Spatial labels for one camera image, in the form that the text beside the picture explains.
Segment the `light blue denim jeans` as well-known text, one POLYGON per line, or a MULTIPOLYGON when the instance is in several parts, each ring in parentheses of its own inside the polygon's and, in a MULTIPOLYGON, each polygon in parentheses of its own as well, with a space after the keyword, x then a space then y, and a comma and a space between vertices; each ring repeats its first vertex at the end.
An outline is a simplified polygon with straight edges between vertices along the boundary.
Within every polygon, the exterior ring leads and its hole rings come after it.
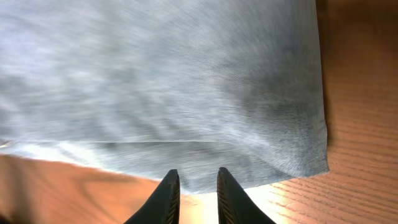
POLYGON ((1 2, 1 152, 215 191, 328 171, 309 0, 1 2))

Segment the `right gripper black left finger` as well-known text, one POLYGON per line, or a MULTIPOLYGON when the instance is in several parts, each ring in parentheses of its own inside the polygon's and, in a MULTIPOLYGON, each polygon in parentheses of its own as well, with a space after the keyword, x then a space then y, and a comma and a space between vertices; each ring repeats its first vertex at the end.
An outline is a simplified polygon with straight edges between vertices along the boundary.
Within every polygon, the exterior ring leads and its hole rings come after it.
POLYGON ((180 179, 171 169, 144 205, 124 224, 179 224, 180 179))

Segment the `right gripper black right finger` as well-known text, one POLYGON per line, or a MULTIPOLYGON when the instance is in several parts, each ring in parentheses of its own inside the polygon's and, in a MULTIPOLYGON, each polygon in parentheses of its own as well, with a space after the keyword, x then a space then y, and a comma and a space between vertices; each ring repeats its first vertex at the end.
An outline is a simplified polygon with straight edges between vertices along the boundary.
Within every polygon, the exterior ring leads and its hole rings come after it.
POLYGON ((218 171, 217 201, 219 224, 275 224, 225 167, 218 171))

